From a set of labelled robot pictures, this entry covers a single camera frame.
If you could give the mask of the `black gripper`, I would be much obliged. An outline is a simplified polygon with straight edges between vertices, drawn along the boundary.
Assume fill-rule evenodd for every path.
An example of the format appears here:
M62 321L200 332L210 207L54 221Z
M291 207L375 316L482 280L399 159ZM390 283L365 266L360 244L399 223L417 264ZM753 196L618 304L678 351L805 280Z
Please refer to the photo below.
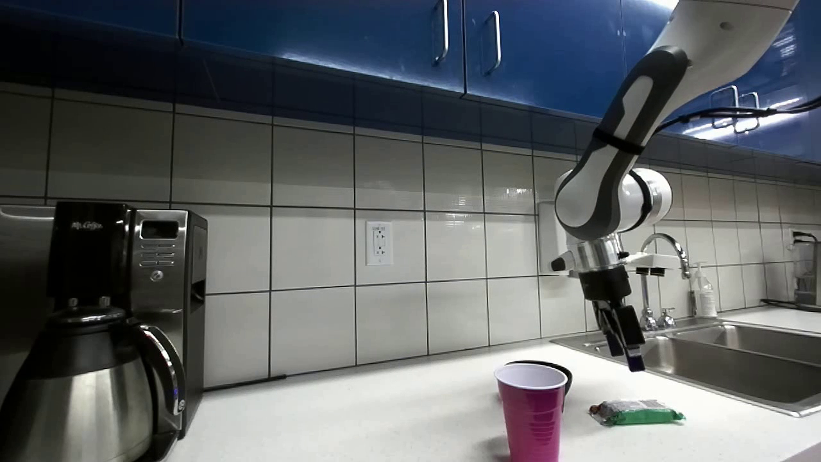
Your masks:
M596 323L606 337L612 356L624 355L631 372L645 370L641 343L645 334L631 306L624 300L631 295L629 271L624 266L582 271L579 275L586 298L596 306Z

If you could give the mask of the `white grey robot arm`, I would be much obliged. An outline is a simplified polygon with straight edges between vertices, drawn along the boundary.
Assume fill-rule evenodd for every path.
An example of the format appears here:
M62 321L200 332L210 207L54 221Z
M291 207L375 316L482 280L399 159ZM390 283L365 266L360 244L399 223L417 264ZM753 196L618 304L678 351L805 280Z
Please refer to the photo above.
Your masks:
M645 370L641 323L627 304L629 271L618 233L660 221L669 183L637 159L667 116L748 74L800 0L678 0L663 33L618 84L579 161L554 189L554 215L576 238L562 261L579 275L613 356Z

